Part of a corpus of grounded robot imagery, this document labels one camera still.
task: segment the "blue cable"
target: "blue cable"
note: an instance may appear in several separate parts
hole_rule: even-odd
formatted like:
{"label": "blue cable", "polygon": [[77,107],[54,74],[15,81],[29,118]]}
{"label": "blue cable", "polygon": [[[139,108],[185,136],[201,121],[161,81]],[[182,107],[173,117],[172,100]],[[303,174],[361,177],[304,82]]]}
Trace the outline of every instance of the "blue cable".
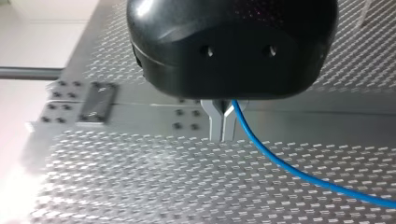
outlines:
{"label": "blue cable", "polygon": [[281,168],[289,171],[292,175],[299,176],[302,180],[305,180],[306,182],[309,182],[314,185],[321,186],[325,189],[331,189],[333,191],[343,193],[346,196],[349,196],[351,198],[359,199],[366,201],[368,203],[374,203],[380,206],[385,206],[385,207],[390,207],[390,208],[396,208],[396,202],[392,200],[387,200],[387,199],[382,199],[374,196],[370,196],[365,193],[358,192],[353,189],[346,189],[344,187],[338,186],[336,184],[330,183],[328,181],[321,180],[319,178],[316,178],[312,175],[308,175],[285,161],[282,161],[278,156],[276,156],[273,152],[271,152],[267,147],[265,147],[262,142],[254,135],[253,131],[250,130],[250,127],[248,126],[247,121],[245,120],[245,117],[241,111],[241,108],[239,107],[239,104],[236,100],[233,100],[233,108],[235,110],[236,116],[238,117],[239,122],[242,125],[242,128],[244,129],[245,133],[247,134],[248,138],[256,145],[256,147],[259,149],[259,151],[266,156],[268,159],[276,163],[278,166]]}

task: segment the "bolt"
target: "bolt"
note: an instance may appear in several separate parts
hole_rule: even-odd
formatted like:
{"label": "bolt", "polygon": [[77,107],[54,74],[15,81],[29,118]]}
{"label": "bolt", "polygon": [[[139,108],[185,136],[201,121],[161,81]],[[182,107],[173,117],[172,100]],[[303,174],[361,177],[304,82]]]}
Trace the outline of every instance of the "bolt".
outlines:
{"label": "bolt", "polygon": [[43,120],[43,122],[46,122],[46,123],[47,123],[47,122],[50,122],[50,119],[47,118],[47,117],[42,117],[41,120]]}
{"label": "bolt", "polygon": [[70,98],[76,98],[76,95],[73,92],[67,93]]}
{"label": "bolt", "polygon": [[193,114],[195,117],[199,117],[199,116],[201,115],[201,113],[200,113],[198,110],[193,110],[193,111],[192,111],[192,114]]}
{"label": "bolt", "polygon": [[63,118],[57,118],[56,121],[58,121],[58,123],[65,123],[65,120]]}
{"label": "bolt", "polygon": [[74,82],[73,82],[73,85],[75,85],[75,86],[81,86],[81,83],[78,82],[78,81],[74,81]]}
{"label": "bolt", "polygon": [[52,96],[53,97],[61,97],[62,95],[59,92],[55,91],[52,93]]}
{"label": "bolt", "polygon": [[198,129],[199,129],[198,124],[192,124],[192,125],[191,125],[191,128],[192,128],[193,130],[198,130]]}
{"label": "bolt", "polygon": [[62,105],[64,110],[70,110],[72,107],[70,105]]}
{"label": "bolt", "polygon": [[98,82],[93,82],[92,85],[96,88],[99,88],[99,83]]}
{"label": "bolt", "polygon": [[79,116],[79,119],[80,119],[80,120],[87,120],[88,118],[87,118],[87,116],[85,116],[85,115],[80,115],[80,116]]}
{"label": "bolt", "polygon": [[65,81],[58,81],[58,84],[60,85],[60,86],[65,86],[66,85],[66,82]]}
{"label": "bolt", "polygon": [[95,118],[96,118],[98,121],[104,121],[104,120],[105,120],[105,118],[103,118],[103,117],[100,116],[100,115],[96,115]]}
{"label": "bolt", "polygon": [[56,108],[55,105],[47,105],[47,107],[48,107],[49,109],[55,109],[55,108]]}
{"label": "bolt", "polygon": [[183,113],[183,110],[178,109],[178,110],[176,110],[176,114],[177,114],[178,116],[182,116],[184,113]]}
{"label": "bolt", "polygon": [[106,84],[110,89],[116,88],[116,85],[114,83],[107,83]]}
{"label": "bolt", "polygon": [[175,129],[181,129],[181,124],[180,124],[179,122],[174,123],[174,124],[173,124],[173,127],[174,127]]}

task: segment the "textured metal floor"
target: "textured metal floor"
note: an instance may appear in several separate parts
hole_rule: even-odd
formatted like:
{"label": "textured metal floor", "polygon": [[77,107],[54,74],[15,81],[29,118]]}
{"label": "textured metal floor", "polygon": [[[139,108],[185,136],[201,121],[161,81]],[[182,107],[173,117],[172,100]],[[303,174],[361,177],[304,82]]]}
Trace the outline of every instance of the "textured metal floor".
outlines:
{"label": "textured metal floor", "polygon": [[[396,1],[374,1],[362,24],[366,2],[339,3],[339,32],[316,84],[288,100],[253,102],[247,120],[295,167],[396,199]],[[32,223],[396,223],[396,209],[277,168],[239,127],[233,142],[208,141],[196,102],[143,79],[124,10],[125,1],[100,2],[63,82],[50,87],[24,157],[45,177]],[[106,126],[76,124],[91,81],[120,84]]]}

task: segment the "diamond plate surface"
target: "diamond plate surface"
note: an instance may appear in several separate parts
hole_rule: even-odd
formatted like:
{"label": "diamond plate surface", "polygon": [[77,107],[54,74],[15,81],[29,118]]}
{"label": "diamond plate surface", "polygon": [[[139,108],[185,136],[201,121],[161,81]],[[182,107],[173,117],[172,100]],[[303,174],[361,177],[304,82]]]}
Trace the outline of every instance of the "diamond plate surface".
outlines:
{"label": "diamond plate surface", "polygon": [[[265,143],[312,175],[396,197],[396,148]],[[245,140],[67,131],[51,148],[33,223],[396,222],[289,175]]]}
{"label": "diamond plate surface", "polygon": [[[372,3],[363,18],[363,8],[369,1]],[[126,84],[146,82],[134,59],[125,7],[126,1],[113,7],[85,78]],[[338,33],[321,76],[311,90],[393,92],[396,88],[396,0],[339,0],[339,7]]]}
{"label": "diamond plate surface", "polygon": [[137,65],[126,24],[126,2],[114,5],[106,20],[106,28],[99,35],[87,71],[89,80],[143,84],[143,70]]}
{"label": "diamond plate surface", "polygon": [[[363,17],[368,2],[371,4]],[[395,91],[396,1],[340,0],[339,4],[338,33],[322,74],[311,89]]]}

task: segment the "metal bracket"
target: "metal bracket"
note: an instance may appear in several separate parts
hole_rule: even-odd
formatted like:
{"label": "metal bracket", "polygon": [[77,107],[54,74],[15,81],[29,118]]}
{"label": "metal bracket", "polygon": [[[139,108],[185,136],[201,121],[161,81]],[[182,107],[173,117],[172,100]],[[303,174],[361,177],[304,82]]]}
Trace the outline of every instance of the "metal bracket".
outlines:
{"label": "metal bracket", "polygon": [[[248,107],[248,101],[239,101],[239,104],[242,111]],[[209,116],[210,120],[210,141],[233,141],[236,114],[234,113],[232,105],[230,105],[225,113],[223,113],[221,105],[222,101],[219,100],[201,101],[201,106]]]}
{"label": "metal bracket", "polygon": [[108,115],[117,92],[113,83],[91,83],[87,98],[78,116],[79,123],[103,124]]}

